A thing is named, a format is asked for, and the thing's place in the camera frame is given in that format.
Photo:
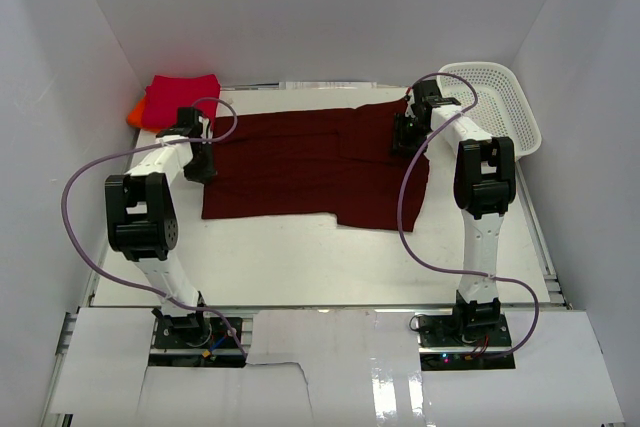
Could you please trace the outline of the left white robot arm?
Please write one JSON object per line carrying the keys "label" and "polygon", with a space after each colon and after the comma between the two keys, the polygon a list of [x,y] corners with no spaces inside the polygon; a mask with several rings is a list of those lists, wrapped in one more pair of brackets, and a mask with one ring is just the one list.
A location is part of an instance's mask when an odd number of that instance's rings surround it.
{"label": "left white robot arm", "polygon": [[212,324],[200,310],[202,294],[173,252],[179,227],[170,187],[180,176],[207,185],[217,175],[213,149],[205,141],[208,124],[199,109],[180,107],[176,122],[157,134],[149,154],[128,172],[105,181],[111,249],[144,274],[160,301],[154,315],[169,334],[191,347],[208,342]]}

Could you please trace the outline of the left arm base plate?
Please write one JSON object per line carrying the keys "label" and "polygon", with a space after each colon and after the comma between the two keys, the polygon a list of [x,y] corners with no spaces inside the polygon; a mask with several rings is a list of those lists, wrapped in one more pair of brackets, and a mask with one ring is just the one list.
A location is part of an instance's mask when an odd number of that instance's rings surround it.
{"label": "left arm base plate", "polygon": [[244,320],[228,317],[227,327],[218,316],[206,317],[204,329],[174,329],[157,318],[150,346],[150,367],[243,368],[246,360],[231,332],[242,340]]}

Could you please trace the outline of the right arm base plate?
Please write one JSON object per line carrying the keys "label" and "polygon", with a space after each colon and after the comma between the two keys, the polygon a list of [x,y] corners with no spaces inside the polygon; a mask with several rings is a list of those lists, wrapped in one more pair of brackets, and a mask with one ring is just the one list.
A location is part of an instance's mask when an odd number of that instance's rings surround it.
{"label": "right arm base plate", "polygon": [[415,314],[409,329],[417,334],[423,372],[514,370],[512,339],[506,317],[498,323],[460,333],[452,315]]}

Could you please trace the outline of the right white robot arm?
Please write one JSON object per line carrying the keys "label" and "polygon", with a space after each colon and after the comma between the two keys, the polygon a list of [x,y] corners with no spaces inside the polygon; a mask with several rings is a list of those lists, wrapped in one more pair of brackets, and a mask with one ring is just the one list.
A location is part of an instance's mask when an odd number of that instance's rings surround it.
{"label": "right white robot arm", "polygon": [[392,152],[424,158],[424,143],[437,134],[456,154],[453,195],[464,224],[463,275],[448,316],[426,316],[416,329],[445,345],[486,346],[499,329],[501,304],[494,277],[500,229],[516,194],[515,147],[462,113],[461,102],[444,97],[434,80],[408,89],[408,110],[394,116]]}

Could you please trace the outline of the dark red t-shirt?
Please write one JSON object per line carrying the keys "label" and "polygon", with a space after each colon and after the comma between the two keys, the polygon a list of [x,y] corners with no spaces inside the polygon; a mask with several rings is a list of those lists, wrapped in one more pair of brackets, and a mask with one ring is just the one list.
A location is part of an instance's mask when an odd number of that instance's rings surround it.
{"label": "dark red t-shirt", "polygon": [[213,146],[217,175],[205,186],[204,220],[329,213],[341,226],[411,232],[429,162],[391,154],[403,99],[333,108],[221,117],[232,134]]}

